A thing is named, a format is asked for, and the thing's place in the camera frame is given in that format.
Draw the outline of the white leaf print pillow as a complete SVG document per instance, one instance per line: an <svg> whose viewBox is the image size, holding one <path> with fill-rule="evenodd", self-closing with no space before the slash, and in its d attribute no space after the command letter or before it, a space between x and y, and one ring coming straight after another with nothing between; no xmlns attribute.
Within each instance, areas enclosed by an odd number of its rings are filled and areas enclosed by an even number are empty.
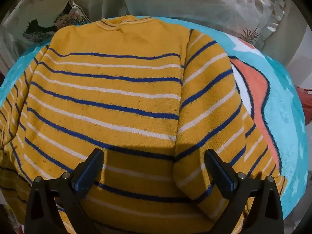
<svg viewBox="0 0 312 234"><path fill-rule="evenodd" d="M258 49L274 34L285 0L125 0L137 16L159 16L204 25L236 36Z"/></svg>

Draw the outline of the turquoise cartoon fleece blanket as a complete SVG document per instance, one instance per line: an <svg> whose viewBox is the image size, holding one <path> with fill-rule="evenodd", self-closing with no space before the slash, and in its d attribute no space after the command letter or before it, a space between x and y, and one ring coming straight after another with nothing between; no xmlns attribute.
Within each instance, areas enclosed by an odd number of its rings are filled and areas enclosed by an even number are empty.
<svg viewBox="0 0 312 234"><path fill-rule="evenodd" d="M257 126L267 130L263 138L274 148L270 167L281 168L285 177L280 183L281 204L288 217L305 193L308 176L304 112L290 75L278 61L237 37L183 20L158 19L211 35L233 60L243 104L255 114Z"/></svg>

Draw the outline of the yellow striped knit sweater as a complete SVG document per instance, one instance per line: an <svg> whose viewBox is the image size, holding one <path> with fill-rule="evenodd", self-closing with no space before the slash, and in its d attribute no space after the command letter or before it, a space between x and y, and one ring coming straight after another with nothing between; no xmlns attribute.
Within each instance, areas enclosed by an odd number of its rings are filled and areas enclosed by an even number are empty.
<svg viewBox="0 0 312 234"><path fill-rule="evenodd" d="M55 33L1 103L1 192L24 223L36 176L71 172L95 148L104 165L83 207L110 232L203 233L227 202L204 165L280 174L259 115L210 36L124 16Z"/></svg>

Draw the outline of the white pillow with black bird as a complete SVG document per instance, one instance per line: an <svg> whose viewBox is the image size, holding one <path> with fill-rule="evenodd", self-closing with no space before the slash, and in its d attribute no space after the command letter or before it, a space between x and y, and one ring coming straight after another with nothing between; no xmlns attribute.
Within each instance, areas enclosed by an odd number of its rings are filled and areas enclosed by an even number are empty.
<svg viewBox="0 0 312 234"><path fill-rule="evenodd" d="M59 29L83 25L89 19L74 0L20 0L4 28L24 43L40 43Z"/></svg>

